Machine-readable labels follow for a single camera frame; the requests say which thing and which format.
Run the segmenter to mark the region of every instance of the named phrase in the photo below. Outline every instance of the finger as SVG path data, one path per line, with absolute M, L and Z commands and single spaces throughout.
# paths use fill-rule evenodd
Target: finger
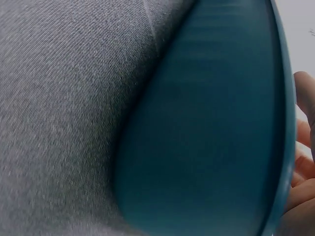
M 315 179 L 308 179 L 295 188 L 291 188 L 285 211 L 315 198 Z
M 298 149 L 295 152 L 295 172 L 304 179 L 315 178 L 314 161 Z
M 291 181 L 291 187 L 294 188 L 298 185 L 300 185 L 301 183 L 303 183 L 305 181 L 305 179 L 300 176 L 298 173 L 293 172 L 293 177 L 292 177 L 292 181 Z
M 303 71 L 296 72 L 294 79 L 297 105 L 306 114 L 312 128 L 315 123 L 315 80 Z
M 311 148 L 311 129 L 307 122 L 297 120 L 297 141 Z

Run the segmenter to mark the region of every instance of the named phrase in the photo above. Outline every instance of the teal plastic object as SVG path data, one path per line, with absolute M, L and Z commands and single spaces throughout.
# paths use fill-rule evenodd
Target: teal plastic object
M 114 189 L 126 221 L 152 236 L 271 236 L 294 103 L 274 2 L 198 1 L 123 131 Z

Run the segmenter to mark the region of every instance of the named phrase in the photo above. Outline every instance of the skin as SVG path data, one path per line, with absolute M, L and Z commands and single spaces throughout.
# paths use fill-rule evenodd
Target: skin
M 295 153 L 295 170 L 285 212 L 274 236 L 315 236 L 315 79 L 294 74 L 297 105 L 308 122 L 297 120 L 297 141 L 311 148 L 313 160 Z

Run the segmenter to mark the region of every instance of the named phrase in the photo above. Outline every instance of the teal container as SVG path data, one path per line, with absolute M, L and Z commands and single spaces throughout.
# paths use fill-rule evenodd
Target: teal container
M 123 131 L 118 206 L 152 236 L 271 236 L 294 164 L 295 93 L 269 0 L 199 0 Z

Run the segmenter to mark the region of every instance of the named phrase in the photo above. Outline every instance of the gray textile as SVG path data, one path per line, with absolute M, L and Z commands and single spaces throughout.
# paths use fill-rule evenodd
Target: gray textile
M 138 235 L 111 193 L 130 106 L 193 0 L 0 0 L 0 235 Z

